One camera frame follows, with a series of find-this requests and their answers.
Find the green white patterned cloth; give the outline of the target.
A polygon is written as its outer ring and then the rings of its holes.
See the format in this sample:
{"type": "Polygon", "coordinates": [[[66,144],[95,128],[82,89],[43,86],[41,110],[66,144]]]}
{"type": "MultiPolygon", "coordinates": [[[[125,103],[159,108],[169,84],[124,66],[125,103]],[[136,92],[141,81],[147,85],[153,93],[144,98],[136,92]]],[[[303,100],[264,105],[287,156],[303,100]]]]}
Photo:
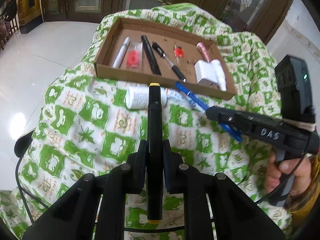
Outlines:
{"type": "MultiPolygon", "coordinates": [[[[216,43],[237,94],[228,101],[204,96],[208,105],[280,116],[277,63],[257,35],[235,33],[190,3],[105,16],[81,62],[67,69],[44,94],[32,143],[18,169],[20,184],[29,194],[21,197],[18,189],[1,191],[1,219],[17,238],[84,174],[107,174],[146,138],[146,111],[132,111],[125,104],[129,83],[99,79],[94,71],[99,47],[120,17],[176,27],[216,43]]],[[[172,100],[163,108],[163,137],[199,171],[227,174],[252,200],[265,195],[268,144],[248,137],[238,143],[201,112],[172,100]]]]}

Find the white charger adapter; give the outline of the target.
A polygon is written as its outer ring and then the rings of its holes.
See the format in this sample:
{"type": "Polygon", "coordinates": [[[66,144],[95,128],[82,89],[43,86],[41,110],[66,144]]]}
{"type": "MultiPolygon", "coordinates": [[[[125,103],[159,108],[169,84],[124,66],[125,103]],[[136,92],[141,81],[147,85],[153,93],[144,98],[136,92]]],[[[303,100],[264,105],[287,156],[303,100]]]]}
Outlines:
{"type": "Polygon", "coordinates": [[[217,70],[220,64],[213,60],[211,63],[199,60],[195,63],[195,74],[197,84],[206,87],[218,87],[217,70]]]}

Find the black marker yellow caps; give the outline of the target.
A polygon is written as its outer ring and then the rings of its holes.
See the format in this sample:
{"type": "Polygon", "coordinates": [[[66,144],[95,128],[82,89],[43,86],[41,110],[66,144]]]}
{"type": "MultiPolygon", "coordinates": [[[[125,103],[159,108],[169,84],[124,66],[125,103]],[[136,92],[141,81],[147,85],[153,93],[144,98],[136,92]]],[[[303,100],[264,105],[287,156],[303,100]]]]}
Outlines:
{"type": "Polygon", "coordinates": [[[149,85],[148,128],[147,128],[147,219],[150,224],[162,220],[163,205],[163,129],[161,87],[158,83],[149,85]]]}

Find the black clear gel pen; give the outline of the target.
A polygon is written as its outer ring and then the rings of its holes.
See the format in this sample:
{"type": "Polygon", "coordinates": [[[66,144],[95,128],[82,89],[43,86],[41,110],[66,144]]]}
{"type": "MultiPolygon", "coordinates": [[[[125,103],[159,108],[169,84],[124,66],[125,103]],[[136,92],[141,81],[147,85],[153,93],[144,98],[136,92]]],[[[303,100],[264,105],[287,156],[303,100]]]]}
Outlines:
{"type": "Polygon", "coordinates": [[[156,51],[156,53],[163,59],[167,61],[169,64],[171,70],[176,74],[179,80],[182,82],[186,81],[185,75],[180,71],[178,66],[176,66],[168,57],[167,53],[159,46],[158,43],[153,42],[152,43],[152,48],[156,51]]]}

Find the red lighter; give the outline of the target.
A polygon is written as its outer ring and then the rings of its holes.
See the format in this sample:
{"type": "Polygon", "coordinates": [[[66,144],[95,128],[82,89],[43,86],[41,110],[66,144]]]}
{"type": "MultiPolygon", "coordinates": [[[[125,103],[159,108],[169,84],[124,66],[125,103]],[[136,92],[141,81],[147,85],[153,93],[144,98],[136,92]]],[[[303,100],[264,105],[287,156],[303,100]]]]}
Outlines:
{"type": "Polygon", "coordinates": [[[174,46],[174,55],[177,65],[180,64],[181,59],[184,58],[184,51],[182,47],[175,45],[174,46]]]}

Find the pink rose hand cream tube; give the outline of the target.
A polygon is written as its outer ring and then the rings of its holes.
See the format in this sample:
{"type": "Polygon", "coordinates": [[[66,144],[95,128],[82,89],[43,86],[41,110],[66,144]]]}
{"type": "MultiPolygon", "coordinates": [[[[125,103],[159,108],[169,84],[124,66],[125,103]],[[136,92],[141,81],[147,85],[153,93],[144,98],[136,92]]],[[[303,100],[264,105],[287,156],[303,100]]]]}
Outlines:
{"type": "Polygon", "coordinates": [[[204,43],[199,42],[199,43],[196,45],[196,48],[198,49],[198,51],[199,51],[200,54],[202,55],[204,61],[206,61],[206,62],[208,62],[208,63],[211,63],[212,59],[211,59],[210,54],[209,54],[208,50],[206,49],[204,43]]]}

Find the white pill bottle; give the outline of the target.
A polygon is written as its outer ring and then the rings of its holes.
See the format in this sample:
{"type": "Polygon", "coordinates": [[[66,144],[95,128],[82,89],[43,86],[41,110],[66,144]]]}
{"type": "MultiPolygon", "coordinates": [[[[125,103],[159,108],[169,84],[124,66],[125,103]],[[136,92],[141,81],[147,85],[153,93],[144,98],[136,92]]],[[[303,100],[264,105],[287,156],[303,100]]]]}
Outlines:
{"type": "Polygon", "coordinates": [[[128,109],[147,109],[149,104],[149,87],[129,87],[126,91],[125,103],[128,109]]]}

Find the blue marker pen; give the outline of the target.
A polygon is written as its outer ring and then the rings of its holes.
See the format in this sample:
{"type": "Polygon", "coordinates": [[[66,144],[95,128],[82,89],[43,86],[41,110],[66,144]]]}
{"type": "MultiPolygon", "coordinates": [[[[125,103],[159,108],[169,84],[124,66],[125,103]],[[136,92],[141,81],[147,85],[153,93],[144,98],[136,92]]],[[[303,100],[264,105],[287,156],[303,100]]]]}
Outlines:
{"type": "MultiPolygon", "coordinates": [[[[180,92],[183,92],[186,96],[188,96],[191,100],[198,104],[204,110],[204,112],[206,112],[209,109],[209,106],[203,100],[201,100],[198,96],[196,96],[191,90],[186,88],[180,82],[176,82],[175,86],[180,92]]],[[[234,128],[225,123],[219,122],[219,125],[237,142],[242,142],[241,133],[239,131],[236,131],[234,128]]]]}

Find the black tracker box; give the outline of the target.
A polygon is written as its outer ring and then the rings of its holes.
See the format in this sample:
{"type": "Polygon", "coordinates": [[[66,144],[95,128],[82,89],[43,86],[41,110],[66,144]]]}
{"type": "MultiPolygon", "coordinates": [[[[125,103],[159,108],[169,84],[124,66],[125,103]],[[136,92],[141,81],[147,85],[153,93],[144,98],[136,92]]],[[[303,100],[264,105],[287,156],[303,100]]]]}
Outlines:
{"type": "Polygon", "coordinates": [[[274,69],[281,97],[284,119],[314,124],[316,113],[312,100],[309,70],[303,59],[286,55],[274,69]]]}

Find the white ointment tube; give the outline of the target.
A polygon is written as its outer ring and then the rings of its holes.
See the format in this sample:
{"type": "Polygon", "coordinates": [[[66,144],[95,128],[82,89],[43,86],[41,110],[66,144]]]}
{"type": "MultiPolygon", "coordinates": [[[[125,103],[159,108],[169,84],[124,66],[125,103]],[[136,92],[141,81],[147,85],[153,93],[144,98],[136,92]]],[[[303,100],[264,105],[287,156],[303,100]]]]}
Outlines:
{"type": "Polygon", "coordinates": [[[176,103],[185,103],[191,109],[204,113],[204,109],[202,109],[197,103],[195,103],[191,98],[189,98],[183,92],[179,92],[170,88],[165,88],[164,91],[166,93],[167,99],[175,101],[176,103]]]}

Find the silver white pen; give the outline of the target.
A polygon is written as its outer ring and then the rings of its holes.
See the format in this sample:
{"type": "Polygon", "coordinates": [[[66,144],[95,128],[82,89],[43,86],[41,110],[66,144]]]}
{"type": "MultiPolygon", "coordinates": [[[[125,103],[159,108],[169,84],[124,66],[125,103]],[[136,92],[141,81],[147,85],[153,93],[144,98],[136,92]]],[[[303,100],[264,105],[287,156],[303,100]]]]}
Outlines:
{"type": "Polygon", "coordinates": [[[122,44],[122,46],[117,54],[117,57],[114,60],[114,63],[112,64],[112,68],[119,68],[120,67],[121,62],[125,56],[125,53],[129,47],[129,44],[130,44],[130,38],[127,37],[127,38],[125,38],[124,43],[122,44]]]}

